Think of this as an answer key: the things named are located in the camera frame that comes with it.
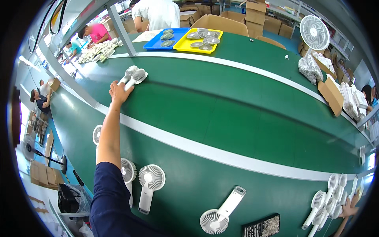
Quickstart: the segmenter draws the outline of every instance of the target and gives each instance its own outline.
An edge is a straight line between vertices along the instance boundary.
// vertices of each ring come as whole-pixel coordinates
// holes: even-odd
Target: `clear plastic bag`
[[[312,55],[308,54],[299,60],[299,72],[303,74],[313,85],[317,85],[323,80],[323,74],[320,67],[316,64]]]

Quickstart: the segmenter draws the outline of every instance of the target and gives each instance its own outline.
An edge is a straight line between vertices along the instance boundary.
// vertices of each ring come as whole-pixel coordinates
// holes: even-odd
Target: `stack of boxes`
[[[266,4],[265,0],[246,2],[246,27],[249,37],[255,38],[263,35],[265,24]]]

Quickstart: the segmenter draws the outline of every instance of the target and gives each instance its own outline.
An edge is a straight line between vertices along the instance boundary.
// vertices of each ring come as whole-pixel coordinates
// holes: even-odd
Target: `window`
[[[21,103],[21,132],[20,132],[20,141],[23,140],[23,137],[26,133],[26,127],[28,125],[30,110]]]

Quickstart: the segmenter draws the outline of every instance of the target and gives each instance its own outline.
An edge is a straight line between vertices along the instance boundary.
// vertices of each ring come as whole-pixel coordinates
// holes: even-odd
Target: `dark navy top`
[[[94,236],[166,236],[130,211],[129,198],[120,169],[109,162],[99,163],[91,202],[90,223]]]

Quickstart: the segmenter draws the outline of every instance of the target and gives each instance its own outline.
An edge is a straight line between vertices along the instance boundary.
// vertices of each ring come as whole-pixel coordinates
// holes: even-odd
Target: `paper sheet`
[[[159,34],[162,30],[150,30],[145,31],[142,34],[140,34],[135,40],[132,41],[132,43],[137,42],[143,42],[143,41],[150,41],[152,40],[157,34]]]

